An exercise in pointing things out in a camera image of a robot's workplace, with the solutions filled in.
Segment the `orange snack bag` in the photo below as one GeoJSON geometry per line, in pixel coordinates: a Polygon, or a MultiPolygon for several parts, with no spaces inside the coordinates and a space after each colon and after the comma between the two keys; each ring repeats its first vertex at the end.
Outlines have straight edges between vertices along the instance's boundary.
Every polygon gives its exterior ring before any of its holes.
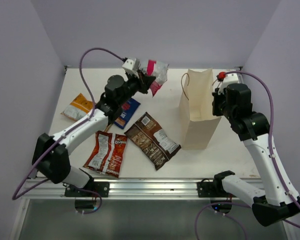
{"type": "Polygon", "coordinates": [[[93,102],[87,100],[86,97],[80,93],[75,99],[65,107],[61,115],[68,117],[74,121],[79,121],[86,116],[93,108],[93,102]]]}

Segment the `aluminium mounting rail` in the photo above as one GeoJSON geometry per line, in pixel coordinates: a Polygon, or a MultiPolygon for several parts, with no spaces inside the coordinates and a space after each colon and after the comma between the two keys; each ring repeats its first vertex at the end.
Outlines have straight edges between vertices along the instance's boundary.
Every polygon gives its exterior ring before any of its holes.
{"type": "MultiPolygon", "coordinates": [[[[197,184],[200,178],[96,178],[97,192],[103,200],[203,200],[234,199],[233,193],[218,194],[204,191],[197,184]]],[[[85,200],[89,193],[73,192],[69,187],[50,181],[26,193],[27,200],[85,200]]]]}

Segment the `left black base bracket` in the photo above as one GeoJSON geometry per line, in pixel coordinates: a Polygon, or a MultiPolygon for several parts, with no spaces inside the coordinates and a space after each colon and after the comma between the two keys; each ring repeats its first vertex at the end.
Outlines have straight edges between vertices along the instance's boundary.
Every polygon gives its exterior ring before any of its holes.
{"type": "Polygon", "coordinates": [[[97,194],[102,198],[109,196],[110,183],[108,181],[91,181],[84,188],[74,185],[65,187],[64,196],[69,198],[96,197],[97,194]]]}

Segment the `beige paper bag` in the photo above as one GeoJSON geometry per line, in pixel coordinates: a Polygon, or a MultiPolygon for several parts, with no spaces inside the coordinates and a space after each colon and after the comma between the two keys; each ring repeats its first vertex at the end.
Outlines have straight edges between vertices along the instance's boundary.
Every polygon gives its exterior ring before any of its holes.
{"type": "Polygon", "coordinates": [[[188,69],[180,83],[181,147],[184,150],[204,150],[221,120],[213,115],[213,70],[188,69]]]}

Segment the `pink snack bag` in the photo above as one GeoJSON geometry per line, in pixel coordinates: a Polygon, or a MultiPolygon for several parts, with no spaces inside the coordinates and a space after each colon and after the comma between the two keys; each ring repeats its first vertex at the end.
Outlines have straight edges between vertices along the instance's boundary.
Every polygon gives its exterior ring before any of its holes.
{"type": "Polygon", "coordinates": [[[155,77],[155,80],[150,85],[152,96],[154,97],[162,85],[168,80],[169,64],[157,60],[142,60],[139,69],[143,74],[150,77],[155,77]]]}

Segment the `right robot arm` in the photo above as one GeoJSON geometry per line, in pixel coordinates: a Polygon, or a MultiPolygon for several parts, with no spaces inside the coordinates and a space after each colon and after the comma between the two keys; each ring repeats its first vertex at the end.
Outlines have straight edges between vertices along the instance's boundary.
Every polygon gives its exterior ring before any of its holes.
{"type": "Polygon", "coordinates": [[[243,181],[228,170],[213,178],[213,192],[238,197],[251,207],[264,227],[300,213],[300,194],[292,185],[280,161],[266,116],[252,110],[251,90],[243,83],[231,83],[212,93],[212,113],[224,116],[250,153],[263,189],[243,181]]]}

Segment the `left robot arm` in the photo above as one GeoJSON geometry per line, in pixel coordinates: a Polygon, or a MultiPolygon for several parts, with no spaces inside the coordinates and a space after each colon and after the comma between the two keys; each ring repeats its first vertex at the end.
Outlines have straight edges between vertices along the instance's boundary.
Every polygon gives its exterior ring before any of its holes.
{"type": "Polygon", "coordinates": [[[107,80],[104,92],[92,110],[68,128],[37,139],[32,165],[54,184],[64,183],[76,187],[82,196],[93,193],[93,178],[88,173],[70,164],[71,153],[97,131],[103,131],[122,113],[122,106],[137,92],[147,94],[155,76],[142,72],[128,75],[113,75],[107,80]]]}

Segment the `blue Burts crisps bag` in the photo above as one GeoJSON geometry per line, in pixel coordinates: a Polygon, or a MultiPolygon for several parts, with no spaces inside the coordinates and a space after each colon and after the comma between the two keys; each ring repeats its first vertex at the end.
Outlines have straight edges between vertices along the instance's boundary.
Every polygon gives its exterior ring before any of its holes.
{"type": "Polygon", "coordinates": [[[126,103],[122,105],[122,113],[115,120],[114,124],[118,128],[123,130],[140,105],[141,105],[140,102],[138,102],[134,98],[130,98],[126,103]]]}

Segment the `brown snack bag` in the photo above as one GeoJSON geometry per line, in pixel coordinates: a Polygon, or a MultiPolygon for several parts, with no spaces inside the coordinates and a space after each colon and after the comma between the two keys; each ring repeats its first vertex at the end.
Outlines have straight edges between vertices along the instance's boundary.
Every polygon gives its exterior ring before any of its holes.
{"type": "Polygon", "coordinates": [[[161,169],[182,148],[167,136],[161,125],[148,112],[124,134],[141,149],[156,170],[161,169]]]}

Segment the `black base bracket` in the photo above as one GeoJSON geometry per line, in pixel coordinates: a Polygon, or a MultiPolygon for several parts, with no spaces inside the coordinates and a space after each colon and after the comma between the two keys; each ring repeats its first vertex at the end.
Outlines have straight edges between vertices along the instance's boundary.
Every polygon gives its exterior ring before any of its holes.
{"type": "Polygon", "coordinates": [[[204,178],[196,183],[196,191],[199,198],[225,198],[226,192],[218,190],[213,181],[204,178]]]}
{"type": "Polygon", "coordinates": [[[69,198],[96,197],[97,194],[102,198],[109,196],[110,183],[108,181],[91,181],[84,188],[74,185],[65,187],[64,196],[69,198]]]}

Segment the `right black base bracket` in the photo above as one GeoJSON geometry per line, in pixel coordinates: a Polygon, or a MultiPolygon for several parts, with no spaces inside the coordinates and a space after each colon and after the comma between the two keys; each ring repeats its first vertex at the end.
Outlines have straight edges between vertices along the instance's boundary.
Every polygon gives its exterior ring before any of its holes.
{"type": "Polygon", "coordinates": [[[204,178],[196,183],[196,191],[199,198],[225,198],[226,192],[218,190],[213,181],[204,178]]]}

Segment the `red Doritos bag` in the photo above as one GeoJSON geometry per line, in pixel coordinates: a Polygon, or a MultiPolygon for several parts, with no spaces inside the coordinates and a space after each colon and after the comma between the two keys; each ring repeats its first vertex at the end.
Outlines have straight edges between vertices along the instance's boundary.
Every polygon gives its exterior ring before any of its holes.
{"type": "Polygon", "coordinates": [[[98,131],[95,134],[95,147],[83,167],[119,178],[127,142],[125,135],[98,131]]]}

